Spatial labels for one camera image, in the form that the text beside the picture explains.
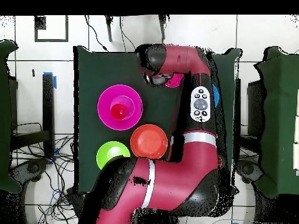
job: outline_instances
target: tile floor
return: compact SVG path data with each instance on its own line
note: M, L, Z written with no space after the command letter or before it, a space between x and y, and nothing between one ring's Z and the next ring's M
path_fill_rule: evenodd
M64 39L65 16L46 16L46 30L39 30L39 39ZM109 51L123 52L124 45L120 31L120 18L112 23L112 39L108 41L104 16L88 16L89 24L96 30L98 40ZM41 76L43 72L52 72L57 77L55 94L55 138L74 132L73 98L73 53L72 46L85 46L91 51L103 51L96 41L94 31L88 27L84 16L68 17L68 42L34 42L33 16L0 16L0 40L15 40L18 49L8 57L10 74L19 81L18 122L42 124ZM160 43L161 31L158 15L128 16L121 18L124 34L138 46L142 43ZM284 15L171 15L165 28L165 43L177 45L201 46L212 49L215 53L224 53L229 48L243 50L239 64L239 77L242 80L242 124L247 125L247 94L249 82L259 79L253 65L263 58L263 51L268 46L280 46L288 53L299 49L299 29L296 16ZM124 37L126 51L134 47ZM19 132L37 131L38 125L25 125ZM64 153L71 154L65 147ZM23 154L18 153L13 166L21 163ZM72 164L69 172L64 173L66 187L73 184ZM57 172L53 165L47 165L47 173L53 184L57 183ZM255 196L251 185L246 185L236 175L236 186L240 193L234 199L234 206L220 218L182 218L180 224L252 224L255 213ZM41 213L38 205L46 208L51 204L53 191L49 178L43 175L37 183L30 183L26 194L26 214L29 224L37 224Z

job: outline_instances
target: pink bowl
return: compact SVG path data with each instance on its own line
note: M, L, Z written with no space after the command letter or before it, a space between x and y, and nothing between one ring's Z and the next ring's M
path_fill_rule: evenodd
M112 117L111 109L115 104L121 104L127 109L127 114L122 120ZM124 131L138 123L142 115L142 101L131 87L114 85L100 95L98 114L104 125L116 131Z

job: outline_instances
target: green table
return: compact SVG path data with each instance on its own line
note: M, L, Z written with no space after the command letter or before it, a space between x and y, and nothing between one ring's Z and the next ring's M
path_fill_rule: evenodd
M159 89L144 83L135 53L89 52L78 46L79 69L79 185L78 192L92 189L100 169L96 164L96 153L108 141L119 141L130 150L133 131L143 124L161 127L171 141L171 119L179 87ZM228 160L232 156L232 119L235 90L235 60L239 49L224 55L213 54L217 65L221 93L224 99L227 129ZM114 131L105 126L98 116L97 101L109 86L124 84L135 89L142 98L143 114L140 121L127 131ZM162 158L167 158L169 147Z

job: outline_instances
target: orange bowl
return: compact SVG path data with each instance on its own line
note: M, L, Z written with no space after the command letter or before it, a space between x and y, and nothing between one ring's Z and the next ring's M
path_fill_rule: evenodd
M133 154L137 157L159 159L167 150L168 140L161 128L153 124L145 124L133 132L130 145Z

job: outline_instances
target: white floor tile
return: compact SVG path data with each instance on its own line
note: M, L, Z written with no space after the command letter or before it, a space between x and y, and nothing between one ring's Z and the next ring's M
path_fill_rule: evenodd
M49 212L48 206L40 205L40 208L45 213ZM53 219L51 217L50 213L48 213L48 215L46 217L44 217L42 211L39 210L38 205L25 205L27 223L28 224L38 224L38 222L40 222L40 223L46 224L46 221L44 221L44 219L46 219L48 224L67 224L66 221L64 221L64 220ZM75 212L72 210L64 210L63 214L65 215L66 218L70 218L75 215ZM78 224L78 219L70 219L70 220L68 220L68 223L69 224Z
M255 206L255 192L252 184L245 184L241 176L235 173L235 186L239 193L235 195L234 205Z
M48 30L38 31L38 35L60 39L61 35L53 30L65 27L65 23L61 22L61 16L48 16ZM17 16L16 42L19 46L16 52L17 60L73 60L73 46L88 46L88 26L84 16L68 16L68 42L35 42L34 16Z
M65 135L55 135L55 139L61 139L64 138ZM72 155L71 148L70 148L70 143L72 141L69 141L66 145L63 146L63 148L60 150L61 155ZM61 147L63 143L62 141L57 142L56 148ZM60 169L60 173L62 174L62 177L64 179L65 183L65 191L66 189L69 189L74 185L74 164L73 163L67 163L64 162L62 159L58 158L55 161L58 166L57 168ZM55 168L54 164L48 164L46 168L46 172L51 178L51 185L52 188L57 190L60 189L62 190L62 185L61 185L61 179L58 178L58 173ZM43 173L41 176L41 179L38 182L32 183L30 182L27 188L26 192L26 197L25 197L25 204L53 204L55 203L58 194L53 192L53 189L51 188L50 185L50 179L49 177Z
M170 15L165 44L199 46L215 53L235 47L236 15Z
M279 46L287 53L299 49L298 21L290 15L238 15L237 46L241 61L261 61L264 50Z
M232 211L232 222L238 224L253 224L255 207L235 207Z
M18 124L43 124L43 74L52 72L57 79L54 89L55 133L74 132L73 62L17 61Z
M109 42L106 18L103 15L89 16L89 24L98 34L98 40L108 51L124 51L123 39L120 30L120 18L113 17L111 23L112 42ZM124 16L121 18L121 28L123 33L131 40L135 47L145 43L161 43L161 30L158 15ZM96 41L95 32L89 29L90 50L104 51L102 46ZM129 40L123 36L126 51L134 51L134 47Z
M40 147L43 149L43 143L37 143L34 144L34 146L36 147L30 147L32 153L36 154L36 155L43 155L44 152L40 149ZM13 151L13 158L16 158L16 152L17 150ZM36 157L34 155L28 155L31 154L31 152L29 151L28 147L22 147L20 149L18 149L18 164L21 164L23 162L26 162L28 159L35 159Z
M9 74L11 76L16 76L16 68L15 68L15 62L14 61L7 61L7 66L9 69Z
M188 217L187 224L231 224L231 209L223 216L213 217Z
M0 16L0 40L15 40L15 17ZM8 60L15 59L15 52L8 55Z
M258 71L253 67L255 63L239 63L239 78L241 80L241 124L248 125L248 95L249 82L260 79ZM241 126L241 134L247 134L247 126Z

